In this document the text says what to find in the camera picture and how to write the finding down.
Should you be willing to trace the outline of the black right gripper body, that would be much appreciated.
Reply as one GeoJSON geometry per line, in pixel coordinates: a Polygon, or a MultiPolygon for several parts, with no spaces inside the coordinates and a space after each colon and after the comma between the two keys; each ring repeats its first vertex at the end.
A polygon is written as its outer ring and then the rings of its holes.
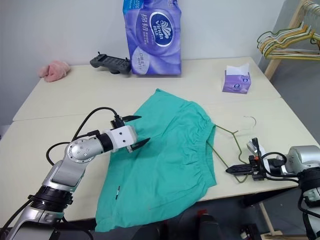
{"type": "Polygon", "coordinates": [[[265,171],[262,167],[261,160],[258,156],[250,155],[248,157],[249,164],[251,166],[251,176],[254,181],[264,181],[265,171]]]}

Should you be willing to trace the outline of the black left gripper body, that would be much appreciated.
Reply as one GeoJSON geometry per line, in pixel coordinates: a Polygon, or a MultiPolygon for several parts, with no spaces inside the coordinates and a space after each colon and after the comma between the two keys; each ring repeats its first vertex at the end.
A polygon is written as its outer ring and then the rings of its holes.
{"type": "Polygon", "coordinates": [[[129,152],[130,145],[133,144],[133,129],[131,126],[125,125],[122,118],[114,117],[113,129],[110,131],[110,138],[113,144],[113,149],[118,150],[126,148],[129,152]]]}

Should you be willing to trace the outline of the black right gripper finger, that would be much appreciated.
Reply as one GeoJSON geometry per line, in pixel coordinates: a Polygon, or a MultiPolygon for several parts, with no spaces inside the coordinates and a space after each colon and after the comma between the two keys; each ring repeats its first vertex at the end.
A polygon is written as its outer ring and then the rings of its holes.
{"type": "Polygon", "coordinates": [[[249,164],[238,164],[228,167],[227,171],[250,171],[251,169],[252,167],[249,164]]]}
{"type": "Polygon", "coordinates": [[[251,175],[252,174],[251,170],[239,170],[239,169],[226,169],[225,172],[231,175],[251,175]]]}

